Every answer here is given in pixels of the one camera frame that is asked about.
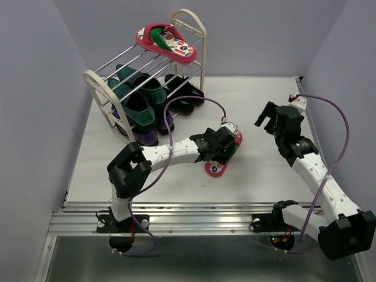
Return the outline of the green loafer one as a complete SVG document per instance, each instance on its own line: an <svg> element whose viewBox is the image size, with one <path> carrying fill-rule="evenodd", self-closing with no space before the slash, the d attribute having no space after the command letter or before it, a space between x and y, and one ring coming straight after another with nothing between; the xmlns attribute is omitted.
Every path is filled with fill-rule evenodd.
<svg viewBox="0 0 376 282"><path fill-rule="evenodd" d="M117 73L117 76L120 80L128 78L133 73L137 72L136 69L133 69L129 66L123 68ZM138 72L129 80L125 82L125 85L131 87L132 89L138 87L144 81L148 80L150 75L148 73ZM163 110L167 103L167 94L165 89L162 87L160 82L156 78L151 78L147 81L141 88L138 89L141 92L148 102L157 110Z"/></svg>
<svg viewBox="0 0 376 282"><path fill-rule="evenodd" d="M114 88L120 84L120 81L115 78L109 78L107 83L108 87ZM116 97L121 100L121 98L129 94L132 90L132 87L124 83L117 89L113 90L113 92ZM156 130L157 123L155 112L146 98L139 91L133 92L121 102L121 105L127 118L129 118L130 123L132 122L132 125L135 126L136 130L143 133Z"/></svg>

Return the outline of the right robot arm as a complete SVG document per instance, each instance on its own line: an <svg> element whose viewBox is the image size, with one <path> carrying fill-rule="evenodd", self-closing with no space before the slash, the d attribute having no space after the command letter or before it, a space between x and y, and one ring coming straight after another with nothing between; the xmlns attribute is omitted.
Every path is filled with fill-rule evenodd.
<svg viewBox="0 0 376 282"><path fill-rule="evenodd" d="M278 152L304 180L322 215L294 200L279 201L269 213L253 214L249 229L255 233L302 231L318 242L324 255L337 260L369 250L375 234L375 215L363 211L342 190L323 163L315 144L301 134L307 102L303 98L287 106L268 102L255 122L274 136Z"/></svg>

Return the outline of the purple loafer one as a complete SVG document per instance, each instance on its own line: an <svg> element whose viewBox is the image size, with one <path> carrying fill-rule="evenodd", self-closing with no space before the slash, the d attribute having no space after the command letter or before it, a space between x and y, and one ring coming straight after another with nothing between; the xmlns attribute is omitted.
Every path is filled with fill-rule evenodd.
<svg viewBox="0 0 376 282"><path fill-rule="evenodd" d="M115 106L112 105L111 109L113 110L114 116L117 119L120 119L120 116L119 116ZM128 119L130 126L132 126L133 125L132 119L129 118L128 116L127 116L127 119ZM121 126L119 126L117 123L115 124L115 126L123 136L128 137L126 131ZM142 132L138 128L133 127L132 132L133 132L133 135L135 137L135 140L138 142L138 144L140 144L142 146L157 146L159 144L159 140L157 138L157 133L154 130L150 131L150 132Z"/></svg>
<svg viewBox="0 0 376 282"><path fill-rule="evenodd" d="M156 112L156 121L157 121L157 131L165 136L168 135L168 129L173 132L174 131L174 120L167 110L166 113L163 111Z"/></svg>

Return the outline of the aluminium mounting rail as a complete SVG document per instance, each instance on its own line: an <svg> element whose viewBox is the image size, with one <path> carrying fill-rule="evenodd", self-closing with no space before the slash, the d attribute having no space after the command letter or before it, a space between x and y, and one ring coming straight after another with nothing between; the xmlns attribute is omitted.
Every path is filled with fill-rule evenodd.
<svg viewBox="0 0 376 282"><path fill-rule="evenodd" d="M67 202L54 212L49 236L97 236L97 214L106 202ZM134 214L149 216L150 232L157 236L247 236L252 215L269 213L271 203L135 203Z"/></svg>

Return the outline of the green loafer front one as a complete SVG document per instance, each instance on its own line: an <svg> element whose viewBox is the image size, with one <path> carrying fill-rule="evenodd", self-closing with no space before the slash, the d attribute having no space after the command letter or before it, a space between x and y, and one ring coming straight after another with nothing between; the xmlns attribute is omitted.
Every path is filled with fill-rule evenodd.
<svg viewBox="0 0 376 282"><path fill-rule="evenodd" d="M114 88L120 84L120 81L115 78L109 78L107 83L108 87ZM116 97L121 100L121 98L129 94L132 90L132 87L124 83L117 89L113 90L113 92ZM132 122L132 125L135 126L136 130L143 133L156 130L157 123L155 112L146 98L139 91L133 92L121 102L121 105L127 118L129 118L130 123Z"/></svg>

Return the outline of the green loafer rear one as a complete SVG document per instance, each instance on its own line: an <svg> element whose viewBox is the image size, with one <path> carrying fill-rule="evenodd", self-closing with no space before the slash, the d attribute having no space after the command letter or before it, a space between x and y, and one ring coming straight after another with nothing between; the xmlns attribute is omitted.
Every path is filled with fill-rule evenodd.
<svg viewBox="0 0 376 282"><path fill-rule="evenodd" d="M117 76L120 80L128 78L133 73L137 72L136 69L133 69L129 66L123 68L117 73ZM144 81L148 80L150 75L148 73L138 72L129 80L125 82L125 85L131 87L132 89L138 87ZM162 87L160 82L156 78L151 78L147 81L141 88L138 89L141 92L148 102L157 110L163 110L167 103L167 94L165 89Z"/></svg>

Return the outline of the pink sandal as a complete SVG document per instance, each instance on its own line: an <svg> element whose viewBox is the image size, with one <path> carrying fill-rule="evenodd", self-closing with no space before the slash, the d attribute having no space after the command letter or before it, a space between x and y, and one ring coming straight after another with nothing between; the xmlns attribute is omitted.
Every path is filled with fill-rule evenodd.
<svg viewBox="0 0 376 282"><path fill-rule="evenodd" d="M145 26L138 30L136 44L182 65L188 65L197 58L196 49L171 24L152 23Z"/></svg>
<svg viewBox="0 0 376 282"><path fill-rule="evenodd" d="M220 177L226 171L231 158L237 152L243 140L243 136L238 129L235 131L234 134L234 143L232 143L228 148L226 148L214 159L210 159L206 162L204 168L209 176Z"/></svg>

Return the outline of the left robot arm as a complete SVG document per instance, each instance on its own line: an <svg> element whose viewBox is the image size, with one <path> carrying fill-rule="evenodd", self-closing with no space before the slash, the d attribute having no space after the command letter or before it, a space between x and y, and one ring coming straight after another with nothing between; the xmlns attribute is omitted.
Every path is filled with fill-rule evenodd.
<svg viewBox="0 0 376 282"><path fill-rule="evenodd" d="M242 139L237 126L228 122L217 130L208 128L202 134L191 135L172 145L127 144L107 166L112 185L110 224L117 231L130 227L128 204L142 191L152 172L165 171L168 166L182 163L205 162L209 173L220 176Z"/></svg>

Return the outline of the cream metal shoe rack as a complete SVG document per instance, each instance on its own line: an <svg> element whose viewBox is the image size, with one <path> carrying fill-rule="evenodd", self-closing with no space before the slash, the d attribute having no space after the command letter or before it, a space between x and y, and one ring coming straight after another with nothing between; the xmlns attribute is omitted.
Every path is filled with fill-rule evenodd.
<svg viewBox="0 0 376 282"><path fill-rule="evenodd" d="M207 32L196 14L181 9L169 23L151 23L137 31L136 45L143 54L156 56L140 68L135 59L116 65L115 71L101 78L87 70L83 78L112 132L125 143L156 146L158 135L174 130L173 117L165 106L172 96L202 93L178 69L190 66L204 75Z"/></svg>

